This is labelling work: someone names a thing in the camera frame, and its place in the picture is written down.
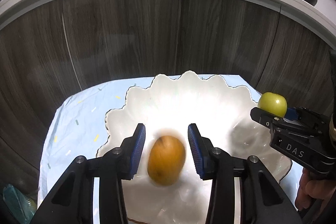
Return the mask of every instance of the metal screw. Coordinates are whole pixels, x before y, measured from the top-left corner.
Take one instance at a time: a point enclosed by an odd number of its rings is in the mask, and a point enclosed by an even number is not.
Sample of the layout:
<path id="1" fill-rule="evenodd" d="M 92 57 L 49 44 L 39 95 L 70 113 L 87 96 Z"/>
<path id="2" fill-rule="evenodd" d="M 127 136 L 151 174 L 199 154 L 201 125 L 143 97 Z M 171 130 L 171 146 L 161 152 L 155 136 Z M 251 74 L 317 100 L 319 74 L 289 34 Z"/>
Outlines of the metal screw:
<path id="1" fill-rule="evenodd" d="M 249 160 L 250 160 L 251 162 L 256 163 L 256 162 L 259 161 L 259 158 L 258 158 L 257 156 L 255 156 L 255 155 L 252 155 L 252 156 L 249 156 Z"/>
<path id="2" fill-rule="evenodd" d="M 222 150 L 218 147 L 214 147 L 213 149 L 211 149 L 211 152 L 214 153 L 215 155 L 219 155 Z"/>
<path id="3" fill-rule="evenodd" d="M 85 161 L 85 157 L 84 156 L 78 156 L 78 157 L 76 157 L 75 160 L 78 164 L 81 164 L 83 161 Z"/>
<path id="4" fill-rule="evenodd" d="M 120 154 L 122 151 L 123 150 L 122 150 L 121 147 L 115 147 L 115 148 L 112 149 L 112 153 L 116 154 L 116 155 Z"/>

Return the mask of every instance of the blue tablecloth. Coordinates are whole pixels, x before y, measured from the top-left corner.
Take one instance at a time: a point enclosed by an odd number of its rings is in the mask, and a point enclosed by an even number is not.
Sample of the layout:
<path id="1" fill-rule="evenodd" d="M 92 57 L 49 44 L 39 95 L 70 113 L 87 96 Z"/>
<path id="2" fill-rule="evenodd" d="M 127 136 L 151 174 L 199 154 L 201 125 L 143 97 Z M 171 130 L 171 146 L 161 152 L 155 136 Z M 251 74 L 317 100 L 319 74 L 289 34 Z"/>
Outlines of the blue tablecloth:
<path id="1" fill-rule="evenodd" d="M 199 75 L 208 79 L 212 75 Z M 222 75 L 231 87 L 247 86 L 252 99 L 258 102 L 260 94 L 238 75 Z M 38 205 L 46 197 L 64 170 L 78 155 L 94 158 L 98 148 L 107 141 L 105 114 L 113 108 L 122 108 L 130 86 L 147 88 L 153 77 L 115 80 L 83 90 L 58 108 L 50 125 L 41 158 Z M 294 202 L 302 167 L 293 162 L 292 169 L 281 181 L 286 194 Z M 99 224 L 98 203 L 99 179 L 94 181 L 93 222 Z"/>

